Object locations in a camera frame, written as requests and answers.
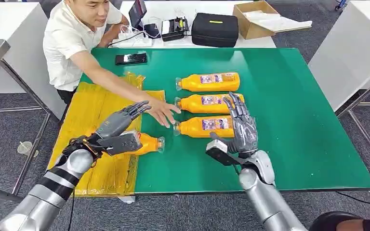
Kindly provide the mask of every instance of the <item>white shirt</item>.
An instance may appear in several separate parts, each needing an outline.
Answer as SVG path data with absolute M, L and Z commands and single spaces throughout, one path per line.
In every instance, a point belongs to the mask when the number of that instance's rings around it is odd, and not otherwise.
M 43 51 L 49 71 L 49 83 L 59 90 L 74 91 L 82 71 L 70 60 L 79 51 L 91 51 L 103 37 L 106 24 L 118 24 L 122 14 L 111 3 L 106 23 L 93 32 L 61 1 L 50 12 L 43 38 Z

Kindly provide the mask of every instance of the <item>gray carpet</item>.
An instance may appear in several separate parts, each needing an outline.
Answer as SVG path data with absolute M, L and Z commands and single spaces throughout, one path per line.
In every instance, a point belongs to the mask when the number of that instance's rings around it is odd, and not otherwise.
M 283 16 L 295 20 L 313 20 L 311 29 L 277 34 L 273 37 L 278 47 L 299 48 L 309 61 L 317 47 L 338 18 L 333 0 L 270 0 Z M 56 0 L 42 0 L 46 13 Z M 30 105 L 23 94 L 0 95 L 0 107 Z M 370 108 L 354 110 L 370 131 Z M 41 112 L 0 114 L 0 189 L 10 191 L 23 165 L 25 156 L 16 153 L 19 141 L 32 141 L 43 120 Z M 341 119 L 344 129 L 370 171 L 370 147 L 348 115 Z M 21 189 L 21 195 L 42 176 L 50 158 L 51 148 L 58 134 L 58 126 L 49 123 Z M 370 201 L 367 192 L 348 192 L 357 198 Z M 320 214 L 341 210 L 370 218 L 370 205 L 362 204 L 334 192 L 284 193 L 284 198 L 307 227 Z M 65 230 L 68 225 L 71 200 L 53 224 L 52 231 Z M 0 219 L 8 214 L 15 203 L 0 200 Z M 132 205 L 117 198 L 77 198 L 72 230 L 75 231 L 247 231 L 264 230 L 253 213 L 244 194 L 138 196 Z

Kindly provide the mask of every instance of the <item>green tabletop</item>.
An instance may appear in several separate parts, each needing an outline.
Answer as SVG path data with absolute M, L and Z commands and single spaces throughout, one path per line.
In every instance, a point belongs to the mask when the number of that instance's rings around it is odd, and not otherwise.
M 148 63 L 116 66 L 115 55 L 146 52 Z M 146 76 L 144 90 L 165 90 L 168 103 L 193 92 L 175 90 L 175 78 L 236 71 L 256 118 L 259 148 L 269 153 L 280 190 L 370 189 L 370 174 L 297 49 L 93 49 L 117 75 Z M 85 75 L 82 81 L 90 81 Z M 194 116 L 183 111 L 179 121 Z M 174 137 L 150 115 L 142 132 L 164 136 L 165 152 L 139 158 L 136 193 L 240 191 L 233 167 L 205 154 L 210 139 Z

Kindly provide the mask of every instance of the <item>yellow plastic bag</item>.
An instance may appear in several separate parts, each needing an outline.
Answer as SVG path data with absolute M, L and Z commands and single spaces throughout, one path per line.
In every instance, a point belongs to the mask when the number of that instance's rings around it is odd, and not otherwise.
M 141 89 L 143 76 L 126 73 L 123 77 L 130 84 Z M 147 91 L 151 96 L 165 100 L 165 92 Z M 71 138 L 90 135 L 110 114 L 133 102 L 115 95 L 104 88 L 81 82 L 53 148 L 48 168 L 67 146 Z M 127 130 L 141 130 L 141 116 L 135 119 Z M 124 155 L 123 158 L 104 154 L 89 169 L 76 186 L 77 196 L 124 196 L 134 192 L 138 156 Z

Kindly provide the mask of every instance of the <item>robotic arm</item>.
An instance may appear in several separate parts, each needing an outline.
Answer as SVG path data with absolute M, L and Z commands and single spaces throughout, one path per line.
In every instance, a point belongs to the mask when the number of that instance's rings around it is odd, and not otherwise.
M 233 118 L 235 137 L 214 139 L 206 153 L 225 166 L 241 165 L 239 181 L 268 231 L 306 231 L 275 188 L 275 174 L 266 152 L 257 148 L 254 118 L 240 98 L 229 93 L 235 107 L 224 98 Z M 71 139 L 69 145 L 23 201 L 3 220 L 0 231 L 45 231 L 63 208 L 83 174 L 103 153 L 115 155 L 142 147 L 133 132 L 124 132 L 148 102 L 139 102 L 110 115 L 91 136 Z
M 224 98 L 233 118 L 235 137 L 225 140 L 211 133 L 206 153 L 225 166 L 241 165 L 239 182 L 268 231 L 306 231 L 275 188 L 275 174 L 266 152 L 257 149 L 254 118 L 240 98 L 229 93 L 235 107 Z
M 111 114 L 91 136 L 71 139 L 53 168 L 3 220 L 0 231 L 45 231 L 63 208 L 83 174 L 101 157 L 142 147 L 133 132 L 123 133 L 148 101 L 135 103 Z

